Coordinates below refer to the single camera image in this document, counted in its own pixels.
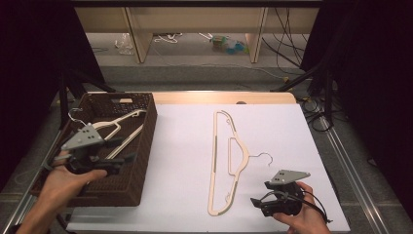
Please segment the clear plastic bag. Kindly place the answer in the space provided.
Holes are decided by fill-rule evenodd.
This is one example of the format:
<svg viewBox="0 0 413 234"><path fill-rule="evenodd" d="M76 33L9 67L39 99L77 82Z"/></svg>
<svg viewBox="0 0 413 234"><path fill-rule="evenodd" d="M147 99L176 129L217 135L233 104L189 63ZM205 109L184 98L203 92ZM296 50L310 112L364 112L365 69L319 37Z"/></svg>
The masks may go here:
<svg viewBox="0 0 413 234"><path fill-rule="evenodd" d="M115 41L115 48L121 55L133 55L133 45L128 33L123 33L120 39Z"/></svg>

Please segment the colourful plastic packets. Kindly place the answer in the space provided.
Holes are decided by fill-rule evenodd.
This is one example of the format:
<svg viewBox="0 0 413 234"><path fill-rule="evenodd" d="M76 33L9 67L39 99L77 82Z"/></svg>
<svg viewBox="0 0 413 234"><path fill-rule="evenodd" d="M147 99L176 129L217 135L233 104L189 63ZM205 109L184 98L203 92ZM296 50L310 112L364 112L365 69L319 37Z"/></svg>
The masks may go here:
<svg viewBox="0 0 413 234"><path fill-rule="evenodd" d="M210 39L210 42L212 43L212 48L214 50L225 52L228 55L249 53L248 47L243 42L226 36L215 35Z"/></svg>

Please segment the person's right hand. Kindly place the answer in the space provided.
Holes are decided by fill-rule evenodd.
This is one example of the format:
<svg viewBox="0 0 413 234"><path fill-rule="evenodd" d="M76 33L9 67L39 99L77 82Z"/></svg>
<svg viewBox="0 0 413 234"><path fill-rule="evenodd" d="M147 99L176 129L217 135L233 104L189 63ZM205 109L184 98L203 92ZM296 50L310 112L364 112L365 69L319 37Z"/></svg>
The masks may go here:
<svg viewBox="0 0 413 234"><path fill-rule="evenodd" d="M273 218L288 226L286 234L331 234L322 215L307 204L298 215L275 213Z"/></svg>

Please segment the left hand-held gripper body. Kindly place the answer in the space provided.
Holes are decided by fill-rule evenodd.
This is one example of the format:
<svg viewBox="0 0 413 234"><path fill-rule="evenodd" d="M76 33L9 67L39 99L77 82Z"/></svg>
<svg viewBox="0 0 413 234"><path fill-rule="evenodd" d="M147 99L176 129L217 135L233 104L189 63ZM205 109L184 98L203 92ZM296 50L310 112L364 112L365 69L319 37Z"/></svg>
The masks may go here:
<svg viewBox="0 0 413 234"><path fill-rule="evenodd" d="M75 174L85 174L92 170L105 170L109 176L117 175L124 164L113 164L112 159L101 159L97 152L102 148L113 148L119 145L105 145L105 139L92 126L85 126L74 134L62 146L62 150L70 152L66 161L66 169Z"/></svg>

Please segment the metal floor rail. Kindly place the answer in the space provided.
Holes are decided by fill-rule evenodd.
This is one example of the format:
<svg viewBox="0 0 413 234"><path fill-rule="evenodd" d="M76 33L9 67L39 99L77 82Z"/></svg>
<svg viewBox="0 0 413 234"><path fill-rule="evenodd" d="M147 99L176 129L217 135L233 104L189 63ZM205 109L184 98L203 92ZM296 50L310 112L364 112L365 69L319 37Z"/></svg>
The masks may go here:
<svg viewBox="0 0 413 234"><path fill-rule="evenodd" d="M375 205L372 196L367 191L361 177L359 176L348 152L346 151L341 139L338 137L332 124L330 124L324 117L320 118L320 123L326 127L326 134L332 145L338 161L357 197L373 232L375 234L390 234L383 216Z"/></svg>
<svg viewBox="0 0 413 234"><path fill-rule="evenodd" d="M36 197L34 195L30 194L30 189L35 183L37 177L39 174L42 173L42 171L48 166L49 160L55 155L55 148L58 142L58 139L61 136L61 131L58 131L53 142L51 143L51 146L47 153L44 155L41 163L39 166L36 166L32 172L33 175L31 177L31 180L28 183L28 187L25 189L25 191L22 193L21 197L19 198L19 202L16 206L16 208L13 210L11 213L10 217L8 218L7 222L3 226L2 230L0 231L0 234L9 234L9 230L14 226L19 223L21 223L25 217L25 215L29 212L31 207L33 206Z"/></svg>

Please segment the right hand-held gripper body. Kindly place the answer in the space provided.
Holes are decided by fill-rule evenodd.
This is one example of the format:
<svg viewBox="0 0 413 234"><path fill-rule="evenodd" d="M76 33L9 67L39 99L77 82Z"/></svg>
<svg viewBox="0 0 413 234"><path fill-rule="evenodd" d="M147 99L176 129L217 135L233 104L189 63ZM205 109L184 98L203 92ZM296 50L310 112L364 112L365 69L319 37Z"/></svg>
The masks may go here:
<svg viewBox="0 0 413 234"><path fill-rule="evenodd" d="M264 216L272 216L275 213L285 215L298 215L302 209L304 194L297 180L309 177L307 172L298 172L291 170L279 170L269 181L276 188L269 189L261 200L269 202L270 205L259 208Z"/></svg>

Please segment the brown woven basket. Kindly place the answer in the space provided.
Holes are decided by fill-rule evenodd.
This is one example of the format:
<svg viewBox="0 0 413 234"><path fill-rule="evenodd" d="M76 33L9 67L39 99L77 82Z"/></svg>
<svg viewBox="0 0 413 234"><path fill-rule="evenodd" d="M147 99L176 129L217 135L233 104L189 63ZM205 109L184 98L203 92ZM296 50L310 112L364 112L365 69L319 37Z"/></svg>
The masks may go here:
<svg viewBox="0 0 413 234"><path fill-rule="evenodd" d="M122 121L120 123L122 129L111 137L125 139L143 124L141 133L115 157L123 158L125 155L135 153L135 160L132 163L125 163L117 175L107 175L103 179L86 185L79 195L69 201L68 205L70 207L135 207L139 205L158 117L153 95L150 93L85 94L75 108L82 108L82 111L72 111L71 115L75 119L83 120L86 124L111 121L136 109L145 109L146 113ZM83 124L72 122L69 119L62 129L54 156L58 155L62 150L61 146L66 141L84 127ZM115 126L112 126L98 130L98 133L105 138L114 129ZM114 148L102 147L97 155L105 159Z"/></svg>

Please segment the dark curtain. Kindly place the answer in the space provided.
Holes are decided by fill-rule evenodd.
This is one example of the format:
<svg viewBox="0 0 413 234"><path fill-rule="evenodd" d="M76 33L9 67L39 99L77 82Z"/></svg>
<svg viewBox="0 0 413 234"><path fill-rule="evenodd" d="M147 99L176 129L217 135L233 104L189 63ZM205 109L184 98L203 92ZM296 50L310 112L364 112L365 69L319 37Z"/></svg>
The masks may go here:
<svg viewBox="0 0 413 234"><path fill-rule="evenodd" d="M104 82L71 0L0 0L0 190L28 152L64 78Z"/></svg>
<svg viewBox="0 0 413 234"><path fill-rule="evenodd" d="M322 0L302 68L329 60L338 96L413 219L413 0Z"/></svg>

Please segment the beige wooden shelf unit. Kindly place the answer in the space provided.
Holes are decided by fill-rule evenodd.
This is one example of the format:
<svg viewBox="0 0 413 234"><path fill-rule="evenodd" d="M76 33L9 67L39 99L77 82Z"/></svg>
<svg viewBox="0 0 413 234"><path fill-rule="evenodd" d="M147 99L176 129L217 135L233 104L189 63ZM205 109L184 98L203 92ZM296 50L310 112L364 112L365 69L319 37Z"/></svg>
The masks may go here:
<svg viewBox="0 0 413 234"><path fill-rule="evenodd" d="M261 37L282 33L289 21L294 34L312 32L317 8L261 7L77 7L75 12L88 33L128 33L137 62L145 62L155 33L242 33L250 61L258 62Z"/></svg>

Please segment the person's left hand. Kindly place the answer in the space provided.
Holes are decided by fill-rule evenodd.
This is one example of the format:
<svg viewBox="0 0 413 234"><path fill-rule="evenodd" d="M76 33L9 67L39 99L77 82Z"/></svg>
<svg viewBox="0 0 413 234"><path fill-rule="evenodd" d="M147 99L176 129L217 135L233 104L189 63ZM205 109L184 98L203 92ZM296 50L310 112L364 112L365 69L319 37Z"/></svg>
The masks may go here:
<svg viewBox="0 0 413 234"><path fill-rule="evenodd" d="M69 172L64 166L68 155L68 151L60 151L57 159L53 161L53 169L47 176L36 201L41 208L60 210L76 197L85 185L107 176L105 170L92 170L80 175Z"/></svg>

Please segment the black metal stand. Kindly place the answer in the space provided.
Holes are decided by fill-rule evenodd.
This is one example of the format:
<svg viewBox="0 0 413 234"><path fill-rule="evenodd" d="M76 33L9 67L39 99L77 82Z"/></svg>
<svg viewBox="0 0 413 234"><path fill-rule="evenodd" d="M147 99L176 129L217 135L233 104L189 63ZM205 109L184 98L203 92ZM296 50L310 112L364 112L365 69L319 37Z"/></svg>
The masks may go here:
<svg viewBox="0 0 413 234"><path fill-rule="evenodd" d="M67 91L75 98L81 98L87 91L84 87L84 83L92 84L93 86L103 90L107 93L116 93L116 90L107 86L104 79L96 79L93 76L87 75L81 70L66 68L59 77L59 106L60 106L60 129L62 130L68 122L69 116L69 102L67 97Z"/></svg>
<svg viewBox="0 0 413 234"><path fill-rule="evenodd" d="M333 79L332 73L325 65L316 65L315 67L306 71L304 74L299 75L291 82L282 85L280 88L276 88L275 92L286 92L308 78L312 78L312 81L307 90L308 94L311 97L318 96L321 93L324 93L324 108L320 114L325 118L327 122L326 130L328 131L334 126L332 120Z"/></svg>

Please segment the white table sheet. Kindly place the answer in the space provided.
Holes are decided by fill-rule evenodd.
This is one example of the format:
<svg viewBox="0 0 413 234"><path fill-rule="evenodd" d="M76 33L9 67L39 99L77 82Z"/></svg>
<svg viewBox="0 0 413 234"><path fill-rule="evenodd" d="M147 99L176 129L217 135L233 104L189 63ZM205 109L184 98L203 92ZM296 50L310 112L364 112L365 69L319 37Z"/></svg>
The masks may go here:
<svg viewBox="0 0 413 234"><path fill-rule="evenodd" d="M307 172L333 232L350 227L333 191L302 110L297 104L160 104L141 203L126 208L77 208L67 226L78 233L282 233L286 225L266 217L250 199L267 192L264 182L279 170ZM242 171L228 212L207 212L213 112L231 114L252 157ZM218 116L214 207L226 203L233 178L227 173L225 117ZM232 170L243 158L232 141Z"/></svg>

